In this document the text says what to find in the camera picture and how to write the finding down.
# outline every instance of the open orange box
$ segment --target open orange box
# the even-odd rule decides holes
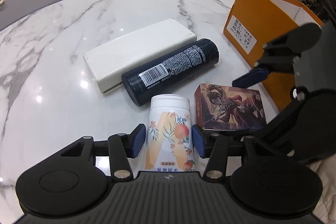
[[[224,34],[252,68],[263,55],[263,44],[308,22],[323,25],[306,5],[297,0],[236,0],[224,26]],[[262,83],[280,111],[290,103],[294,75],[273,72]]]

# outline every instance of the white rectangular box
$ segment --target white rectangular box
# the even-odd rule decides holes
[[[121,83],[121,75],[187,44],[196,35],[168,19],[118,37],[83,54],[100,92]]]

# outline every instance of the marble countertop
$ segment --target marble countertop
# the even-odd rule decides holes
[[[223,35],[234,1],[63,0],[1,31],[1,224],[13,223],[22,215],[15,183],[23,171],[82,136],[106,140],[112,134],[130,133],[139,123],[147,124],[149,104],[137,107],[123,87],[102,95],[88,74],[83,52],[169,18],[188,27],[198,39],[211,39],[218,47],[219,63],[169,90],[190,99],[195,122],[194,91],[200,83],[231,85],[249,70]],[[262,85],[253,88],[261,91],[269,122],[278,110]],[[101,168],[106,166],[103,160],[97,162]]]

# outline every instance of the black bottle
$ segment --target black bottle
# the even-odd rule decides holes
[[[121,79],[132,101],[142,106],[169,85],[217,64],[218,60],[216,45],[203,38],[124,73]]]

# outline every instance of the ribbed black surface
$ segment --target ribbed black surface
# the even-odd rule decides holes
[[[86,213],[67,219],[42,219],[26,215],[17,223],[318,224],[321,222],[313,215],[288,220],[259,217],[240,208],[223,185],[205,182],[198,173],[141,172],[134,181],[115,184],[106,199]]]

